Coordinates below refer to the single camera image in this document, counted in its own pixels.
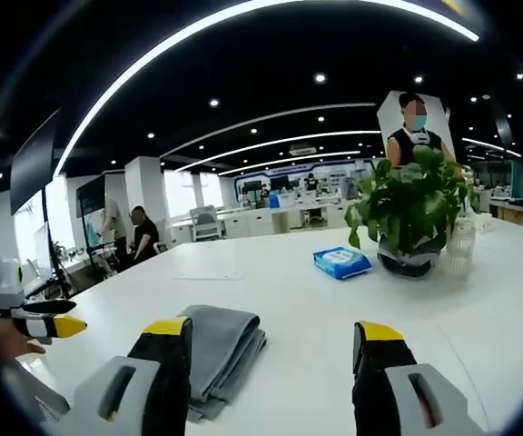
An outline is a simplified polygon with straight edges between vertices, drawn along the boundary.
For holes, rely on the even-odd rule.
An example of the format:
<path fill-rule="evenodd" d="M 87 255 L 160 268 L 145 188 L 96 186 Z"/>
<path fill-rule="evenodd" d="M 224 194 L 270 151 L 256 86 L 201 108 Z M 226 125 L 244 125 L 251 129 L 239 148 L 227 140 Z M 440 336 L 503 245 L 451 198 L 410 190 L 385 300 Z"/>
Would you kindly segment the person's left hand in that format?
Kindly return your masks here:
<path fill-rule="evenodd" d="M 24 336 L 11 319 L 0 318 L 0 360 L 12 360 L 30 353 L 45 354 L 45 349 Z"/>

